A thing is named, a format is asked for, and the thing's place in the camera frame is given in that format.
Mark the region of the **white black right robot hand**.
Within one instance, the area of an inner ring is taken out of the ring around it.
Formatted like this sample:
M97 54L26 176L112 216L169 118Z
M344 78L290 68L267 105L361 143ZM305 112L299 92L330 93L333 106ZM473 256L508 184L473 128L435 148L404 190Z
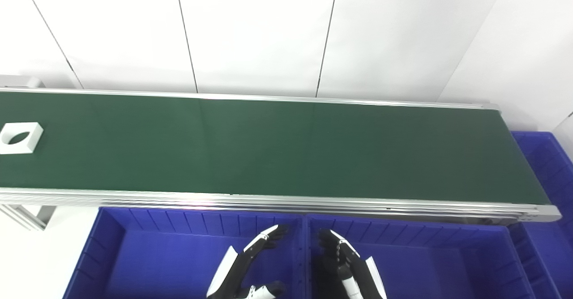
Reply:
M386 299L374 258L362 258L337 232L318 232L319 250L312 255L311 281L315 299Z

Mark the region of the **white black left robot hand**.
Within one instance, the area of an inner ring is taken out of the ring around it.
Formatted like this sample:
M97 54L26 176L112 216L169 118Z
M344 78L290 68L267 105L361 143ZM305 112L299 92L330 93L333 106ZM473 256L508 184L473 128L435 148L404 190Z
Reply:
M275 224L255 236L241 251L230 246L225 252L207 289L207 299L277 299L285 291L285 283L274 281L242 287L251 264L263 250L276 248L289 230L288 224Z

